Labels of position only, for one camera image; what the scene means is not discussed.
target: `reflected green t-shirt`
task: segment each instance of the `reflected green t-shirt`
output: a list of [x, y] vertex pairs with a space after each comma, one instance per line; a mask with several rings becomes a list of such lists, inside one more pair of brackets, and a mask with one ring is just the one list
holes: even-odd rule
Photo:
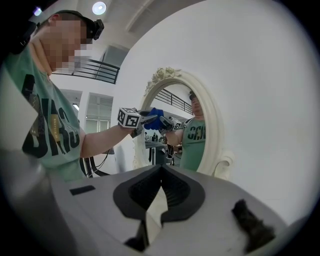
[[197, 171], [205, 150], [206, 123], [195, 118], [187, 121], [183, 129], [180, 167]]
[[10, 54], [3, 64], [38, 113], [22, 150], [37, 157], [48, 170], [59, 172], [65, 181], [82, 179], [80, 125], [69, 101], [47, 74], [38, 70], [29, 47], [20, 54]]

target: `neck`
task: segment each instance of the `neck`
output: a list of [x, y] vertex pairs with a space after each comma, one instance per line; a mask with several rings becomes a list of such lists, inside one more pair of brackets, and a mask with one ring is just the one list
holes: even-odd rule
[[203, 121], [203, 120], [205, 120], [204, 115], [196, 115], [196, 116], [194, 116], [194, 118], [195, 118], [195, 120], [198, 120], [198, 121]]
[[50, 67], [49, 61], [45, 54], [45, 50], [41, 44], [41, 41], [38, 37], [34, 37], [29, 43], [31, 56], [37, 68], [42, 71], [46, 72], [48, 76], [50, 76], [53, 72], [52, 68]]

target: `metal railing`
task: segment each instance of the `metal railing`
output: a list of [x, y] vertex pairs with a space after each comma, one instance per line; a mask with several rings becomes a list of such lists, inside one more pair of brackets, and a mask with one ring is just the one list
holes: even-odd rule
[[68, 68], [60, 69], [54, 74], [83, 78], [91, 78], [116, 84], [120, 68], [105, 62], [89, 58], [76, 58], [74, 65], [69, 63]]
[[190, 115], [193, 115], [191, 105], [180, 99], [178, 96], [172, 94], [170, 91], [163, 89], [156, 96], [155, 99], [172, 105]]

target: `wire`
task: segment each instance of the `wire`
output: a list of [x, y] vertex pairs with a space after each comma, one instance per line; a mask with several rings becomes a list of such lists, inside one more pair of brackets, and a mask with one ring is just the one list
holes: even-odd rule
[[90, 176], [94, 175], [95, 172], [99, 171], [100, 168], [104, 165], [104, 163], [105, 163], [105, 161], [106, 161], [106, 159], [107, 159], [107, 157], [108, 157], [108, 155], [109, 155], [109, 151], [110, 151], [110, 149], [109, 149], [108, 152], [106, 153], [106, 156], [105, 156], [104, 160], [102, 161], [102, 163], [100, 163], [98, 166], [96, 166], [96, 168], [99, 167], [99, 169], [96, 169], [93, 173], [91, 173], [89, 176], [87, 176], [88, 178], [89, 178]]

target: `white mirror frame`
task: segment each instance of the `white mirror frame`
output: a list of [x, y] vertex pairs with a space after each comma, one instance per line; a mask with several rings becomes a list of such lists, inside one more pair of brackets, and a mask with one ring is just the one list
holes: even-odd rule
[[[183, 84], [189, 87], [199, 99], [203, 109], [206, 138], [204, 153], [197, 172], [228, 180], [234, 156], [232, 152], [223, 150], [224, 125], [220, 111], [211, 92], [199, 79], [181, 69], [158, 68], [151, 81], [147, 83], [140, 110], [150, 107], [162, 89], [174, 84]], [[142, 131], [142, 134], [134, 139], [133, 169], [150, 165], [149, 156], [146, 154], [144, 135], [145, 132]]]

